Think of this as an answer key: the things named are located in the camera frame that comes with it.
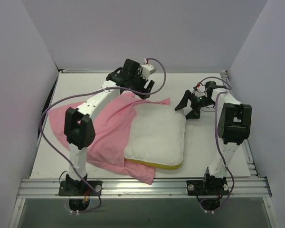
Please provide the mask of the white pillow yellow edge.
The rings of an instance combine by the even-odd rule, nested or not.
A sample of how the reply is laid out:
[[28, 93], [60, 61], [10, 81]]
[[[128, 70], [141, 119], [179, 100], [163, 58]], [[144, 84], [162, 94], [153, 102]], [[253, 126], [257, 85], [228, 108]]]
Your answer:
[[135, 111], [124, 158], [161, 169], [179, 168], [185, 148], [184, 111], [151, 103], [140, 104]]

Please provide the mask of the pink fabric pillowcase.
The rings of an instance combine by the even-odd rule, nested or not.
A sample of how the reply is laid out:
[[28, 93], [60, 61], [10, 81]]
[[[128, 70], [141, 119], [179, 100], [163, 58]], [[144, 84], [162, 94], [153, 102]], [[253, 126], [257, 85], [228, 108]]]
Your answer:
[[124, 158], [131, 122], [137, 115], [135, 106], [148, 102], [149, 100], [136, 98], [132, 92], [123, 93], [100, 112], [93, 122], [95, 139], [87, 149], [89, 164], [152, 184], [155, 167]]

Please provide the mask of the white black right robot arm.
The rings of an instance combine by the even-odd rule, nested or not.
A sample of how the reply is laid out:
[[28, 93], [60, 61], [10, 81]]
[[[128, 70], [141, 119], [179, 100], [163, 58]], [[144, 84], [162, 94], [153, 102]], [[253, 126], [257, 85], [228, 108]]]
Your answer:
[[228, 190], [226, 175], [230, 171], [230, 162], [238, 147], [250, 135], [252, 107], [239, 102], [230, 91], [229, 84], [199, 82], [192, 91], [185, 91], [175, 107], [178, 111], [189, 105], [191, 111], [186, 119], [197, 120], [203, 107], [214, 106], [217, 154], [201, 182], [202, 191], [206, 194]]

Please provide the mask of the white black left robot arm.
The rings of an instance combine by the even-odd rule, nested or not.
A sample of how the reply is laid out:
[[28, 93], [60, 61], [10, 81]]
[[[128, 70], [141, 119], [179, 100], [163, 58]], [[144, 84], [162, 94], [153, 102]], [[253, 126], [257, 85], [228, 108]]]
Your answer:
[[145, 61], [140, 64], [127, 59], [122, 67], [111, 72], [100, 87], [100, 92], [91, 96], [76, 108], [68, 108], [65, 113], [64, 134], [70, 149], [71, 165], [66, 175], [66, 183], [75, 195], [86, 191], [87, 148], [95, 139], [93, 120], [125, 89], [131, 89], [142, 98], [148, 98], [154, 81], [148, 81], [156, 68]]

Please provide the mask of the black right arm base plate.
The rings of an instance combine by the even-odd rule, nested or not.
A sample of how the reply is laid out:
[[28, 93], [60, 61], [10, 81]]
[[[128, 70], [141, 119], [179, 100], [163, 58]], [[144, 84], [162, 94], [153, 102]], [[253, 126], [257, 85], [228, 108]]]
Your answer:
[[225, 180], [219, 181], [186, 181], [187, 194], [190, 196], [226, 196], [229, 194], [228, 185]]

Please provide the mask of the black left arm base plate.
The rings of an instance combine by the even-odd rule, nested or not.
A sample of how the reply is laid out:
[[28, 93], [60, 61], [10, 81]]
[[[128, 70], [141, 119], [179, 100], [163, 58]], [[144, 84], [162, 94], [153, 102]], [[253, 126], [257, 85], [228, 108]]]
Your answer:
[[60, 183], [59, 196], [97, 196], [101, 195], [102, 191], [102, 181], [98, 180], [88, 180], [87, 181], [95, 191], [91, 190], [85, 183], [79, 185], [79, 188], [75, 188], [71, 184], [67, 183], [66, 180]]

